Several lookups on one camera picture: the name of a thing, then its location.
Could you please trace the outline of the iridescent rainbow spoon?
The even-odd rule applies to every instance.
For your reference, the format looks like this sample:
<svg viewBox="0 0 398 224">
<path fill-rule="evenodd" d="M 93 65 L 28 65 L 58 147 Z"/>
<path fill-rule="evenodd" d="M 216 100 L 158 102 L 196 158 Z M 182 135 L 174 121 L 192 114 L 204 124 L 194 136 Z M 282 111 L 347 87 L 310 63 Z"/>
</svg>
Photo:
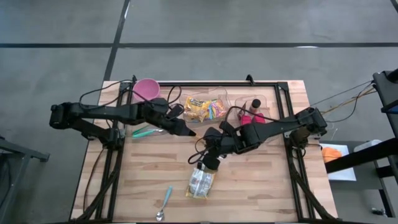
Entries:
<svg viewBox="0 0 398 224">
<path fill-rule="evenodd" d="M 146 135 L 146 132 L 147 132 L 146 129 L 147 129 L 148 127 L 149 127 L 149 125 L 147 124 L 147 125 L 145 125 L 145 126 L 139 128 L 139 129 L 134 130 L 134 131 L 132 132 L 132 137 L 134 137 L 134 136 L 145 136 L 145 135 Z"/>
</svg>

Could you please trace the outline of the white plastic container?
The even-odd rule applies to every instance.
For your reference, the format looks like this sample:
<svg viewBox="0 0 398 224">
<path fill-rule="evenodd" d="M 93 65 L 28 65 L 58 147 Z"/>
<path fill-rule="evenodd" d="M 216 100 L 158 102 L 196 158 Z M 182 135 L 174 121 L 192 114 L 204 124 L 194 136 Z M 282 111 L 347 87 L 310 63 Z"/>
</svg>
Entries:
<svg viewBox="0 0 398 224">
<path fill-rule="evenodd" d="M 363 149 L 367 149 L 367 148 L 369 148 L 369 147 L 375 146 L 375 145 L 377 145 L 377 144 L 379 144 L 379 143 L 381 143 L 381 142 L 382 142 L 382 141 L 381 141 L 381 140 L 378 140 L 378 139 L 373 139 L 373 140 L 371 140 L 371 141 L 367 141 L 367 142 L 365 142 L 365 143 L 363 143 L 363 144 L 360 144 L 360 145 L 356 146 L 356 147 L 353 149 L 353 152 L 362 151 Z"/>
</svg>

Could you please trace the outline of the red green ramen packet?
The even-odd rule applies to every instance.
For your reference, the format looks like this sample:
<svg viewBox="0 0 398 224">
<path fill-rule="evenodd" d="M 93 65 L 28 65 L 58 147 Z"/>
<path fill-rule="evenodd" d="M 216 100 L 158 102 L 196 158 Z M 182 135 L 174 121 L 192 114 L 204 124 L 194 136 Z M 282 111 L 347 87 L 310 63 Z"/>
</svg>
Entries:
<svg viewBox="0 0 398 224">
<path fill-rule="evenodd" d="M 215 118 L 222 118 L 225 116 L 227 110 L 222 100 L 216 100 L 213 103 L 213 110 Z"/>
</svg>

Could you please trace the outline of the grey metal stand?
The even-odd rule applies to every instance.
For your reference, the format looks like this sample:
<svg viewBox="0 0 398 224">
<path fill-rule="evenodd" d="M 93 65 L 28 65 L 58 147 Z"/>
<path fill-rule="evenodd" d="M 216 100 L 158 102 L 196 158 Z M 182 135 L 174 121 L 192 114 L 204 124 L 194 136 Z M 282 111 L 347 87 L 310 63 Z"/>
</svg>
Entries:
<svg viewBox="0 0 398 224">
<path fill-rule="evenodd" d="M 0 224 L 9 220 L 9 213 L 30 159 L 47 162 L 50 154 L 29 149 L 0 136 Z"/>
</svg>

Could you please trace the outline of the orange object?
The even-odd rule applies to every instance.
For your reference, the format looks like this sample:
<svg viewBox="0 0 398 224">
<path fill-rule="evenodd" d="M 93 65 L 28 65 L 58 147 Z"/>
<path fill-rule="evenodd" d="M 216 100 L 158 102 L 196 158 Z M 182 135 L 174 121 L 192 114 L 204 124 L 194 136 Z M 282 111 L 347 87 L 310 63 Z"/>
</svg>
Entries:
<svg viewBox="0 0 398 224">
<path fill-rule="evenodd" d="M 322 148 L 322 157 L 323 157 L 324 163 L 328 163 L 335 159 L 341 158 L 342 153 L 339 150 L 332 148 L 332 147 L 323 147 Z"/>
</svg>

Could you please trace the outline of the light-blue handled spoon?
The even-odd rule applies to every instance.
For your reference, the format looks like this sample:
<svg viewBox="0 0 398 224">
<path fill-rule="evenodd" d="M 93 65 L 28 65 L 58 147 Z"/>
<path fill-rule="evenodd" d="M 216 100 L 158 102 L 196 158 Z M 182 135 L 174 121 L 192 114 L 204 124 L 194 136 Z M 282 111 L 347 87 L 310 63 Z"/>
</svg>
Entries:
<svg viewBox="0 0 398 224">
<path fill-rule="evenodd" d="M 166 192 L 166 194 L 165 194 L 162 207 L 161 207 L 160 211 L 157 212 L 157 214 L 156 214 L 155 219 L 156 219 L 158 222 L 161 222 L 161 221 L 164 219 L 164 208 L 165 208 L 167 202 L 169 201 L 169 198 L 170 198 L 170 195 L 171 195 L 171 193 L 172 193 L 172 190 L 173 190 L 173 187 L 172 187 L 172 186 L 169 186 L 168 189 L 167 189 L 167 192 Z"/>
</svg>

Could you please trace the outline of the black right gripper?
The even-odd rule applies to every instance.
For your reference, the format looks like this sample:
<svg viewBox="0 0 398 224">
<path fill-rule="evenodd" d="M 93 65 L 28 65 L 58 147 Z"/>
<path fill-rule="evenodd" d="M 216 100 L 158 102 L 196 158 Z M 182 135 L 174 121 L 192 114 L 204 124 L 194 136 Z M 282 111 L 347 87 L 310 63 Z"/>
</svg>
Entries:
<svg viewBox="0 0 398 224">
<path fill-rule="evenodd" d="M 215 128 L 209 128 L 203 139 L 210 155 L 243 154 L 248 151 L 246 137 L 240 129 L 222 133 Z M 218 170 L 220 160 L 205 154 L 202 163 L 209 170 Z"/>
</svg>

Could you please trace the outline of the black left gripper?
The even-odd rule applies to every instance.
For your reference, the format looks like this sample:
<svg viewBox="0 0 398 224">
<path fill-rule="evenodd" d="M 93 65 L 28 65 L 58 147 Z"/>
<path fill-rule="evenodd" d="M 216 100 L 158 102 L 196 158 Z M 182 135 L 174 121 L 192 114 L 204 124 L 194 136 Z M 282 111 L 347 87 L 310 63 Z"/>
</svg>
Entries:
<svg viewBox="0 0 398 224">
<path fill-rule="evenodd" d="M 196 136 L 196 132 L 191 130 L 183 119 L 169 119 L 169 113 L 172 105 L 165 98 L 154 98 L 145 101 L 146 121 L 154 126 L 166 130 L 169 134 L 177 136 Z"/>
</svg>

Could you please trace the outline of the yellow noodle packet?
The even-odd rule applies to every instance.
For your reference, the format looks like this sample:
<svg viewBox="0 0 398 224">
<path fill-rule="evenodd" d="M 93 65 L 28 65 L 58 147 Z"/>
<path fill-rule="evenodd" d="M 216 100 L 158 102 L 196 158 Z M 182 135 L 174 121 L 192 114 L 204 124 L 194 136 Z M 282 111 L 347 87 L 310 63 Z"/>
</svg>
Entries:
<svg viewBox="0 0 398 224">
<path fill-rule="evenodd" d="M 205 119 L 205 101 L 189 96 L 184 104 L 184 116 L 190 121 L 202 122 Z"/>
</svg>

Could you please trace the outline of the white paper sheet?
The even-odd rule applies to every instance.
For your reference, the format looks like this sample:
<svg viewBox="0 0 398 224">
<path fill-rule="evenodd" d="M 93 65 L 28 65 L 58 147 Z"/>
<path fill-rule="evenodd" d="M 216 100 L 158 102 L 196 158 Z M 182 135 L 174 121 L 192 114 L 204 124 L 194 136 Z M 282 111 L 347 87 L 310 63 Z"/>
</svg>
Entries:
<svg viewBox="0 0 398 224">
<path fill-rule="evenodd" d="M 320 144 L 323 147 L 332 147 L 339 150 L 343 156 L 347 156 L 349 154 L 348 147 L 346 145 L 339 144 Z M 337 172 L 332 172 L 328 174 L 329 180 L 342 180 L 342 181 L 356 181 L 356 176 L 353 168 L 348 168 L 344 170 L 340 170 Z"/>
</svg>

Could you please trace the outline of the colourful blue-edged noodle packet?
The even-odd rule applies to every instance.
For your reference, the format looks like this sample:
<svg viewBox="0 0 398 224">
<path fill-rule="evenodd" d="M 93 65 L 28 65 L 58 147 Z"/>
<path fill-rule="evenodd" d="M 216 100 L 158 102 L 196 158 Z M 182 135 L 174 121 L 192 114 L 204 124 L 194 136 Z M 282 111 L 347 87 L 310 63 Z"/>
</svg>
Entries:
<svg viewBox="0 0 398 224">
<path fill-rule="evenodd" d="M 217 101 L 218 100 L 214 99 L 204 102 L 203 104 L 203 109 L 205 110 L 204 120 L 215 119 L 218 117 L 219 111 L 216 104 Z"/>
</svg>

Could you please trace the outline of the teal handled spoon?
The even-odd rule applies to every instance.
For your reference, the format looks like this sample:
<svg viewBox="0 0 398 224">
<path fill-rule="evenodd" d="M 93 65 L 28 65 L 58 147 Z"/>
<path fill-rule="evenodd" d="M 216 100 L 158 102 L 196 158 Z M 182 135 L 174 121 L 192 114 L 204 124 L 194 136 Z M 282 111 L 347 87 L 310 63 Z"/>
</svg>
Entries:
<svg viewBox="0 0 398 224">
<path fill-rule="evenodd" d="M 150 136 L 154 133 L 161 133 L 163 129 L 148 129 L 148 130 L 143 130 L 143 129 L 137 129 L 132 132 L 132 138 L 143 138 L 146 136 Z"/>
</svg>

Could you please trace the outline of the black aluminium table frame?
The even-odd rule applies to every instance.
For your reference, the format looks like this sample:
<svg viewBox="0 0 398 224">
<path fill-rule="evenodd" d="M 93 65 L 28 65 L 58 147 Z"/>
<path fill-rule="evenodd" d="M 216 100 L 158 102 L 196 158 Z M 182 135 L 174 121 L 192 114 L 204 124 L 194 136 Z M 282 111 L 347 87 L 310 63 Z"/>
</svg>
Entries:
<svg viewBox="0 0 398 224">
<path fill-rule="evenodd" d="M 231 106 L 226 117 L 210 123 L 188 123 L 196 136 L 163 134 L 132 139 L 126 126 L 114 123 L 126 136 L 118 150 L 105 148 L 98 140 L 88 144 L 70 220 L 73 224 L 132 223 L 229 223 L 299 222 L 333 223 L 336 208 L 319 148 L 294 147 L 289 132 L 267 139 L 244 154 L 220 156 L 218 170 L 207 199 L 185 196 L 190 176 L 205 154 L 206 130 L 227 121 L 239 127 L 235 100 L 264 95 L 269 122 L 299 113 L 309 107 L 305 93 L 301 105 L 293 104 L 290 89 L 295 81 L 250 80 L 228 82 L 169 81 L 160 83 L 160 95 L 172 103 L 186 88 L 224 87 Z M 160 211 L 169 186 L 173 187 Z"/>
</svg>

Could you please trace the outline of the pink bowl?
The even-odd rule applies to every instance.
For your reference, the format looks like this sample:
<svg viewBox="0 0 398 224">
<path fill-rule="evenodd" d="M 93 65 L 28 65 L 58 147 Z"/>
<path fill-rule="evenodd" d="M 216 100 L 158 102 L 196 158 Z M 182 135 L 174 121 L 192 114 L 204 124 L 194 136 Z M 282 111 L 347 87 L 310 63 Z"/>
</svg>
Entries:
<svg viewBox="0 0 398 224">
<path fill-rule="evenodd" d="M 160 85 L 156 80 L 151 78 L 138 80 L 132 90 L 135 101 L 143 101 L 144 99 L 153 100 L 160 96 Z"/>
</svg>

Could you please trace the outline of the orange spice bottle black cap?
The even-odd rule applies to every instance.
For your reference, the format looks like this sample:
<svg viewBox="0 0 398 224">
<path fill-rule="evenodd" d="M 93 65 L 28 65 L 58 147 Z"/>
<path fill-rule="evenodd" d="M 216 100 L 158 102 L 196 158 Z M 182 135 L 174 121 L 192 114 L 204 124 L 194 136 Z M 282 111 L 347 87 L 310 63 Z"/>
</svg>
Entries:
<svg viewBox="0 0 398 224">
<path fill-rule="evenodd" d="M 257 99 L 257 98 L 253 99 L 252 103 L 251 103 L 251 105 L 249 107 L 249 111 L 254 113 L 254 114 L 258 114 L 260 105 L 261 105 L 261 101 L 259 99 Z"/>
</svg>

